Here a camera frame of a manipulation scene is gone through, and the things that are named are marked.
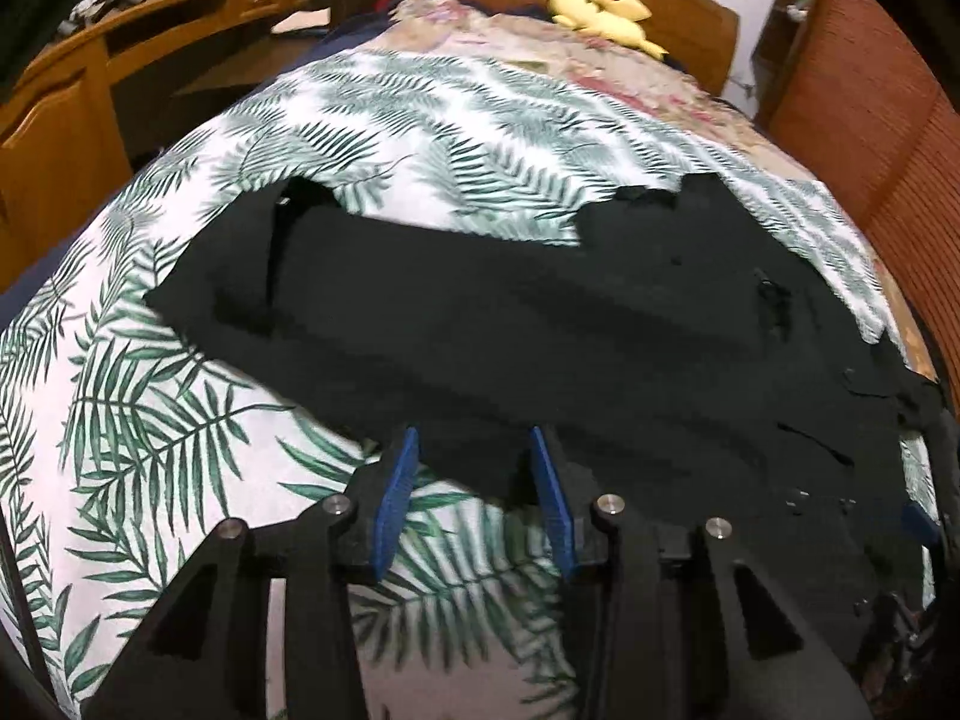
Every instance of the leaf-patterned sheet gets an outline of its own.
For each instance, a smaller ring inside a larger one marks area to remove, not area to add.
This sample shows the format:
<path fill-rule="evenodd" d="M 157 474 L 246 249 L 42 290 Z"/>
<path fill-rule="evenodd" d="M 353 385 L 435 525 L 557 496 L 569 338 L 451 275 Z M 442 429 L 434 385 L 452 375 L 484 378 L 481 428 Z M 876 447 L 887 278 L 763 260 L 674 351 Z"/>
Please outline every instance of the leaf-patterned sheet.
<path fill-rule="evenodd" d="M 280 76 L 143 170 L 0 336 L 0 505 L 61 704 L 93 692 L 219 519 L 295 517 L 365 461 L 184 347 L 142 302 L 240 191 L 303 175 L 354 213 L 576 245 L 582 204 L 708 170 L 813 262 L 866 340 L 896 337 L 869 252 L 822 184 L 493 60 L 345 52 Z M 915 439 L 904 461 L 935 512 Z M 556 584 L 536 512 L 506 514 L 421 469 L 389 576 L 352 594 L 373 716 L 568 717 Z M 274 666 L 279 652 L 274 637 Z M 275 667 L 268 699 L 282 709 Z"/>

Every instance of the black fabric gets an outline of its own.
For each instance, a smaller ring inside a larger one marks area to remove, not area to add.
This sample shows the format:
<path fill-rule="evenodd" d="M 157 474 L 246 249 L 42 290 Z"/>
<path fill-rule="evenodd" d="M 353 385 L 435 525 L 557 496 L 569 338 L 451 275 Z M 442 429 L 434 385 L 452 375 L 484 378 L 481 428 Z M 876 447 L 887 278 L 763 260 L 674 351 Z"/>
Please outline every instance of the black fabric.
<path fill-rule="evenodd" d="M 576 224 L 580 247 L 421 229 L 295 179 L 240 196 L 147 302 L 350 435 L 418 424 L 424 462 L 484 495 L 555 424 L 651 517 L 730 519 L 852 659 L 857 602 L 920 600 L 899 429 L 939 391 L 715 175 L 623 188 Z"/>

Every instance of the metal screw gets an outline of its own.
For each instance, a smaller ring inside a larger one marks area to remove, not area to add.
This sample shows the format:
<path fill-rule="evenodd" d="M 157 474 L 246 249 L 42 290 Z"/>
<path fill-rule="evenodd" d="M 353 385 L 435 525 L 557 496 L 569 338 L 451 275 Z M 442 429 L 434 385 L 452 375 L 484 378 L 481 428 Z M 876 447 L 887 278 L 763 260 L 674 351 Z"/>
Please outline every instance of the metal screw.
<path fill-rule="evenodd" d="M 352 501 L 350 501 L 346 495 L 340 495 L 339 493 L 323 498 L 323 510 L 327 514 L 333 514 L 335 517 L 346 514 L 352 506 Z"/>
<path fill-rule="evenodd" d="M 600 509 L 604 514 L 620 514 L 626 508 L 627 502 L 619 495 L 604 493 L 597 498 L 597 509 Z"/>
<path fill-rule="evenodd" d="M 217 536 L 220 538 L 237 538 L 240 533 L 243 533 L 242 519 L 229 517 L 217 525 Z"/>
<path fill-rule="evenodd" d="M 711 517 L 707 520 L 707 533 L 714 538 L 730 538 L 733 534 L 733 525 L 728 523 L 723 517 Z"/>

